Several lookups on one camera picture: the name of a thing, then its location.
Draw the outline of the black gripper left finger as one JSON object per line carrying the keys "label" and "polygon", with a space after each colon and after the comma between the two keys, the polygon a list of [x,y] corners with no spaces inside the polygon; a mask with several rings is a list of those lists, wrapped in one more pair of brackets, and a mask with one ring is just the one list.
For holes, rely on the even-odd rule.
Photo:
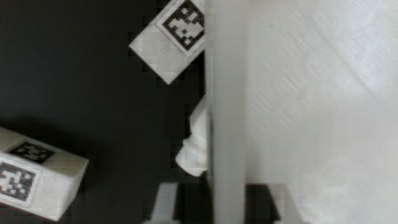
{"label": "black gripper left finger", "polygon": [[207,192],[198,183],[159,184],[143,224],[207,224]]}

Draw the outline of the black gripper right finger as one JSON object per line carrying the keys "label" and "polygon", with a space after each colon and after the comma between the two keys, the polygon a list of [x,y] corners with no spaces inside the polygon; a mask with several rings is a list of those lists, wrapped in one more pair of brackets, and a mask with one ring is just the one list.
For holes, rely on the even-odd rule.
{"label": "black gripper right finger", "polygon": [[282,184],[245,186],[245,224],[301,224],[291,194]]}

